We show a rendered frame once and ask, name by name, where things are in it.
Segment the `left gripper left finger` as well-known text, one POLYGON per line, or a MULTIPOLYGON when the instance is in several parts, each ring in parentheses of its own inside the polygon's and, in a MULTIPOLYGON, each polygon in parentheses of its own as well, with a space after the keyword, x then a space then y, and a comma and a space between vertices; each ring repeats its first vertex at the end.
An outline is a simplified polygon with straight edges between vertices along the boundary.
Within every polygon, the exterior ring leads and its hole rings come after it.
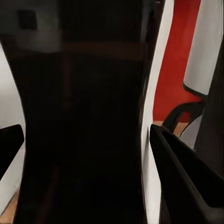
POLYGON ((20 124, 0 129, 0 180, 24 142, 20 124))

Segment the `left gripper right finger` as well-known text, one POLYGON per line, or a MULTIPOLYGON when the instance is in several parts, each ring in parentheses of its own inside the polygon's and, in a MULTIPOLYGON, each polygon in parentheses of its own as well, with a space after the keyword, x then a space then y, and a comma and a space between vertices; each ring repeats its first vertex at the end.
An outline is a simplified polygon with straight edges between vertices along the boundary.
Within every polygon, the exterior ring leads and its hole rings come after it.
POLYGON ((149 136, 172 224, 224 224, 224 177, 170 130, 149 136))

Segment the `bottle of coffee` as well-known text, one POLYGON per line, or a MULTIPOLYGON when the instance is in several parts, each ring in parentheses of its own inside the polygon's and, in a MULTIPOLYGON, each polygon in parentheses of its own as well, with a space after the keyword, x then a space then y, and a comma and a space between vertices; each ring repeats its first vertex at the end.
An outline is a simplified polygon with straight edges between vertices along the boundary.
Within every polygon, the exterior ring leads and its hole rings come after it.
POLYGON ((161 224, 150 145, 175 0, 0 0, 26 123, 13 224, 161 224))

